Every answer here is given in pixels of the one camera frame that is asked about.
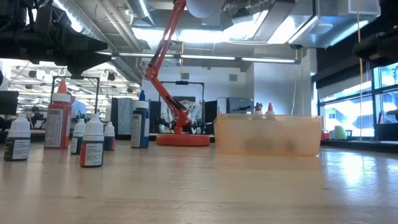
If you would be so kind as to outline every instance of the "plastic storage bin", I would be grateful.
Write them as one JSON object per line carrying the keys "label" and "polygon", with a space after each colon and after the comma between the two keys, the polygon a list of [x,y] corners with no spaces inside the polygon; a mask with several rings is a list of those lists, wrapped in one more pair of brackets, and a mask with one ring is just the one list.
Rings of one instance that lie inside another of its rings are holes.
{"label": "plastic storage bin", "polygon": [[278,156],[319,154],[320,116],[219,114],[215,122],[216,152]]}

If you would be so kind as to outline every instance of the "paint bottle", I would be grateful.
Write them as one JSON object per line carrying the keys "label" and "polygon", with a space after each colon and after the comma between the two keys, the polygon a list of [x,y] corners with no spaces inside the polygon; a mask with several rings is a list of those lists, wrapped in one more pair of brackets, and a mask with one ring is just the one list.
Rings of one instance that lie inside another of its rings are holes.
{"label": "paint bottle", "polygon": [[83,136],[85,135],[86,124],[83,118],[79,119],[79,122],[75,125],[73,130],[72,143],[70,144],[70,154],[80,155],[81,144],[83,142]]}
{"label": "paint bottle", "polygon": [[266,118],[270,120],[276,120],[274,107],[272,106],[272,103],[268,104],[268,111],[266,112]]}
{"label": "paint bottle", "polygon": [[149,103],[145,101],[145,92],[141,91],[139,101],[132,112],[131,147],[147,149],[149,146]]}
{"label": "paint bottle", "polygon": [[104,162],[104,124],[98,114],[93,114],[86,124],[81,144],[80,166],[83,168],[101,167]]}
{"label": "paint bottle", "polygon": [[25,161],[29,157],[30,123],[26,114],[19,114],[11,123],[4,151],[5,161]]}
{"label": "paint bottle", "polygon": [[47,112],[44,148],[68,149],[71,112],[70,95],[67,94],[67,86],[62,80],[58,92],[52,95]]}
{"label": "paint bottle", "polygon": [[115,138],[112,121],[108,122],[108,125],[105,126],[104,137],[104,151],[114,151]]}

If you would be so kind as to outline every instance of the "wooden table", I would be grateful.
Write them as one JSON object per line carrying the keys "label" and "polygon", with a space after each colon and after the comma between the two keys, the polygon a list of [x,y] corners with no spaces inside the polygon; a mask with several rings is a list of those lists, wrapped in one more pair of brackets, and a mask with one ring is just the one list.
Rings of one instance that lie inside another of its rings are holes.
{"label": "wooden table", "polygon": [[398,157],[323,148],[319,157],[219,155],[215,147],[129,147],[104,166],[32,144],[4,162],[0,223],[397,223]]}

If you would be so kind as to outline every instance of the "blue paint bottle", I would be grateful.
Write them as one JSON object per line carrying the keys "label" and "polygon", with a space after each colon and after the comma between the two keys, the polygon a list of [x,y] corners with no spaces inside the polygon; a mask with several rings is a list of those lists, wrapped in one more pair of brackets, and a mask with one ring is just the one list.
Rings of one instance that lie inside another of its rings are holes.
{"label": "blue paint bottle", "polygon": [[131,147],[147,149],[149,146],[149,103],[145,101],[145,92],[141,91],[139,101],[132,112]]}

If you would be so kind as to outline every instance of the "red circular base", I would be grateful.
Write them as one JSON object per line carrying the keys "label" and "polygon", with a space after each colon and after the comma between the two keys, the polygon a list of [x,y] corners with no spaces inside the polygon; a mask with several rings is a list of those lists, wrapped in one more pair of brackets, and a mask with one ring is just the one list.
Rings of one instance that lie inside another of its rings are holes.
{"label": "red circular base", "polygon": [[160,134],[156,137],[160,146],[209,146],[210,137],[195,134]]}

